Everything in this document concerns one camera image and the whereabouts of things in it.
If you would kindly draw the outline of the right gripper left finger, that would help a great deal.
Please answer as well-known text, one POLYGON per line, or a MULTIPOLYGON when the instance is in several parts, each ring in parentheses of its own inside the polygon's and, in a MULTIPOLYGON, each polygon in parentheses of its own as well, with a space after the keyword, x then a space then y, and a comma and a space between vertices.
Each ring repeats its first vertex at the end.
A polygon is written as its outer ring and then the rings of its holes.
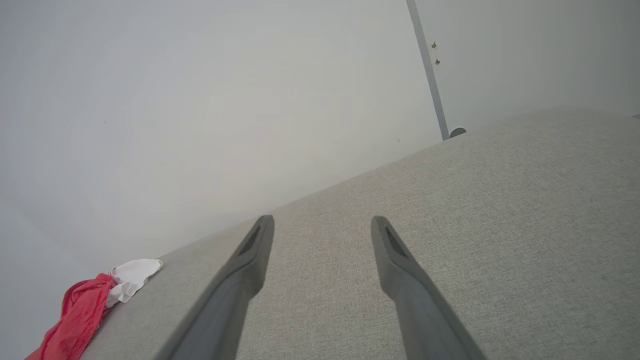
POLYGON ((265 284, 272 215, 259 217, 196 299, 155 360, 235 360, 250 301, 265 284))

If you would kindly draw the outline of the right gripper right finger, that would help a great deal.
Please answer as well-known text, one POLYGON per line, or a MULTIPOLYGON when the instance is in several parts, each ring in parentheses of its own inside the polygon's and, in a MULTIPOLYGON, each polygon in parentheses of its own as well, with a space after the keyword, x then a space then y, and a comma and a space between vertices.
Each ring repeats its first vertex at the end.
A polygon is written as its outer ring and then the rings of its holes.
POLYGON ((390 221, 373 216, 382 291, 394 302, 407 360, 487 360, 390 221))

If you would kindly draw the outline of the red and white jersey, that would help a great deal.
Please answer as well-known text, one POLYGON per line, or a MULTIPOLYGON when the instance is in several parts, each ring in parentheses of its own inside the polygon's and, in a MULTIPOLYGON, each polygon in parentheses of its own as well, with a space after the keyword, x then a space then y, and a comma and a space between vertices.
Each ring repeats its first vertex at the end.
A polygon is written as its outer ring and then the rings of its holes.
POLYGON ((25 360, 79 360, 106 315, 127 303, 163 267, 160 259, 136 259, 70 287, 59 321, 25 360))

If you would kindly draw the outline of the grey wall panel post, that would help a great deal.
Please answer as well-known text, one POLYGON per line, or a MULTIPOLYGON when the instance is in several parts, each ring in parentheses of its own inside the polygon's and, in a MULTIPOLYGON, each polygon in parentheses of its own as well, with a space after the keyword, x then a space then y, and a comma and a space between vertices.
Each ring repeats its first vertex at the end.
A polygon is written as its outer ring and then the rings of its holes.
POLYGON ((438 122, 439 132, 443 141, 450 139, 450 132, 446 123, 444 108, 442 106, 441 94, 439 93, 437 80, 435 77, 434 64, 432 62, 429 45, 426 41, 425 29, 419 16, 418 4, 416 0, 406 0, 407 9, 414 29, 417 45, 422 59, 423 70, 429 85, 433 107, 438 122))

